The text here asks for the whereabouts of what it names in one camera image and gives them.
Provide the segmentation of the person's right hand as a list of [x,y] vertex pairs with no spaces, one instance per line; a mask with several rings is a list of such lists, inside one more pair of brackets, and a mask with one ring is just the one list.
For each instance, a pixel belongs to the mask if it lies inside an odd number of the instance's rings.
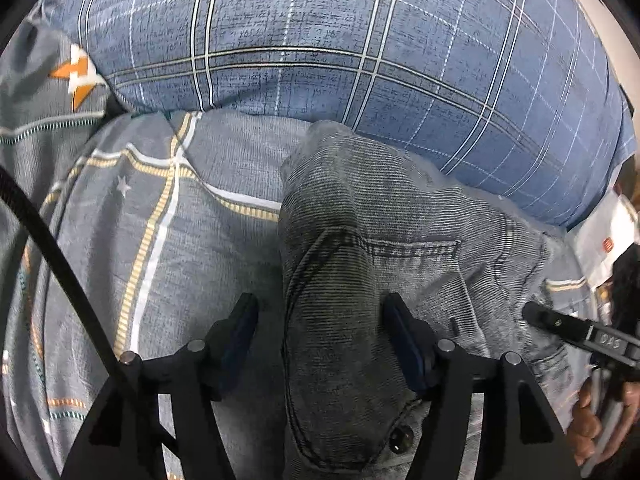
[[[594,439],[600,434],[600,419],[591,411],[591,380],[587,379],[580,388],[578,400],[572,409],[573,420],[566,430],[567,442],[572,449],[574,460],[582,466],[596,452]],[[639,384],[626,382],[623,386],[623,414],[616,425],[608,444],[599,458],[599,463],[611,458],[624,443],[627,434],[639,418]]]

